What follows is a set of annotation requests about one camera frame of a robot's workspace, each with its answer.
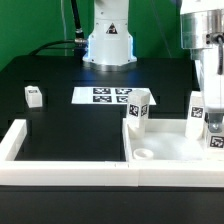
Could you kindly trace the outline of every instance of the white box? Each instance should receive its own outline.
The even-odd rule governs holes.
[[[42,107],[42,94],[37,86],[25,87],[25,98],[29,108]]]

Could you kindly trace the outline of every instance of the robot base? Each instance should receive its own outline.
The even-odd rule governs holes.
[[[96,64],[93,62],[83,61],[83,65],[86,68],[92,68],[92,69],[100,70],[104,72],[119,72],[119,71],[126,71],[129,69],[136,68],[137,61],[133,61],[124,65],[103,65],[103,64]]]

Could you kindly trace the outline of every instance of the green background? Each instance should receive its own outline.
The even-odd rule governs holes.
[[[179,8],[172,0],[130,0],[129,32],[137,57],[182,58]],[[93,29],[93,0],[77,0],[85,36]],[[64,0],[67,38],[75,37],[70,0]],[[15,56],[64,39],[61,0],[0,0],[0,70]],[[65,55],[64,51],[41,54]]]

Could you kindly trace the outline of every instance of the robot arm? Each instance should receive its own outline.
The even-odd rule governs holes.
[[[182,47],[191,50],[208,113],[209,130],[222,131],[224,114],[224,0],[183,0]]]

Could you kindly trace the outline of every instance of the black tabletop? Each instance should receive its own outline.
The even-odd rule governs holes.
[[[124,105],[72,104],[74,87],[150,88],[157,105],[151,118],[186,118],[194,88],[192,62],[139,59],[135,69],[101,72],[75,57],[21,56],[0,73],[0,128],[26,119],[28,136],[16,160],[125,161]],[[42,108],[29,108],[24,87],[38,86]]]
[[[38,86],[43,108],[29,109],[24,87]],[[28,136],[16,160],[124,161],[123,105],[71,104],[74,87],[150,88],[150,118],[186,118],[197,89],[184,59],[139,59],[125,72],[82,67],[74,57],[21,56],[0,73],[0,136],[16,118]],[[224,190],[171,187],[0,186],[0,223],[222,224]]]

